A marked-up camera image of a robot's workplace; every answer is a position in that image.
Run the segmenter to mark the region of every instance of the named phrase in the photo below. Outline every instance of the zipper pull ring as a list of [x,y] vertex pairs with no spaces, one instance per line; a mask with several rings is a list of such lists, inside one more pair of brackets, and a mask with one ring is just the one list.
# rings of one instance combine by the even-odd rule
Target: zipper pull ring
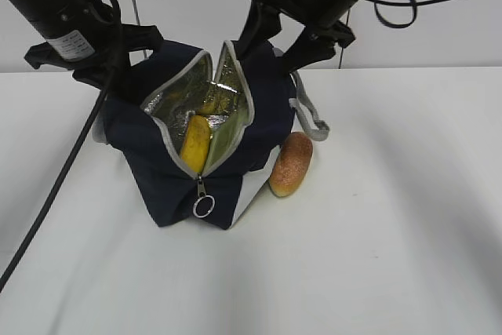
[[202,176],[199,174],[197,178],[197,200],[194,203],[193,214],[198,219],[203,219],[211,214],[216,201],[212,195],[207,195],[206,187],[202,181]]

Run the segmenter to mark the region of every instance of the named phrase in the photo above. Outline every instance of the bag handle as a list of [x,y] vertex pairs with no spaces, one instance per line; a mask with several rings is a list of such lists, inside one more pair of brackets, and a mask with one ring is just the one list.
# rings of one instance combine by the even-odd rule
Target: bag handle
[[[291,77],[296,85],[296,98],[289,99],[289,106],[295,109],[301,128],[304,129],[305,134],[313,141],[326,140],[329,136],[329,126],[326,122],[319,118],[317,109],[308,97],[307,92],[305,92],[304,82],[301,80],[298,71],[292,72]],[[310,111],[312,120],[317,128],[311,127],[307,116],[305,115],[304,109],[301,108],[300,104],[304,105]]]

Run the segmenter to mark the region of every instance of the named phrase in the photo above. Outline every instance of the bread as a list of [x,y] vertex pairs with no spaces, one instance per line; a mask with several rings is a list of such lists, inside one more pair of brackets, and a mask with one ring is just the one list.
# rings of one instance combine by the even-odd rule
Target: bread
[[304,133],[291,133],[287,137],[268,179],[276,196],[285,197],[297,190],[307,174],[312,151],[312,142]]

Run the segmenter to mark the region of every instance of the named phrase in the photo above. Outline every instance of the white table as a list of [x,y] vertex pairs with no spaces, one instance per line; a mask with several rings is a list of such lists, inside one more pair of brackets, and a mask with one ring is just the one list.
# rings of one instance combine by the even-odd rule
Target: white table
[[[303,77],[332,134],[293,197],[264,188],[230,231],[155,227],[125,159],[87,140],[0,297],[0,333],[500,335],[502,68]],[[37,170],[0,173],[21,210],[44,199],[96,92],[67,74],[0,88],[2,169]],[[26,115],[6,110],[5,93],[28,92]],[[40,184],[43,133],[66,144]]]

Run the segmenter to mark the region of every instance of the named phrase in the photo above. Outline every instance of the banana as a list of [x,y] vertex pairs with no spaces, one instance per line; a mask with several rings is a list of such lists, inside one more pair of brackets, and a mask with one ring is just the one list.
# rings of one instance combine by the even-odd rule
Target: banana
[[197,112],[205,116],[214,115],[216,113],[216,101],[210,99],[206,100]]
[[206,163],[211,141],[211,129],[207,120],[194,115],[188,122],[180,157],[197,173],[201,173]]

